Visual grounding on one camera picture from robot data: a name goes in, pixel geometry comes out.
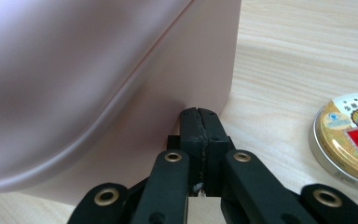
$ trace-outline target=metal rivet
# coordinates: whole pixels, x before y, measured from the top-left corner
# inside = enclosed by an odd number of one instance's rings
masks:
[[[251,156],[243,152],[237,152],[234,154],[234,159],[237,161],[249,161]]]
[[[176,162],[182,159],[182,155],[179,153],[171,152],[165,155],[166,161]]]
[[[313,191],[313,197],[319,202],[329,207],[340,207],[341,199],[333,192],[326,189],[316,189]]]
[[[100,206],[107,206],[118,199],[118,190],[114,188],[101,189],[94,197],[94,202]]]

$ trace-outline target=metal tin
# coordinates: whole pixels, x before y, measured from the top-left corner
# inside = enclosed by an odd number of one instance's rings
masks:
[[[310,148],[328,173],[358,188],[358,93],[335,98],[318,112]]]

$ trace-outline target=pink container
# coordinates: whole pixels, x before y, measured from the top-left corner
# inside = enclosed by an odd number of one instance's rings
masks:
[[[241,0],[0,2],[0,192],[78,203],[147,177],[181,110],[219,112]]]

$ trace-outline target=gold tin lid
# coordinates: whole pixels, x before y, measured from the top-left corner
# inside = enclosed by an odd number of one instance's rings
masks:
[[[358,188],[358,93],[335,98],[318,112],[310,148],[327,172]]]

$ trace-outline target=light wood grain surface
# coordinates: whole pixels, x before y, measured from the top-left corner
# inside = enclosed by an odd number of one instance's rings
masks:
[[[358,203],[313,157],[308,132],[330,99],[358,92],[358,0],[242,1],[232,92],[220,119],[290,190],[323,183]],[[74,207],[0,194],[0,223],[65,223]],[[225,223],[218,199],[191,199],[188,223]]]

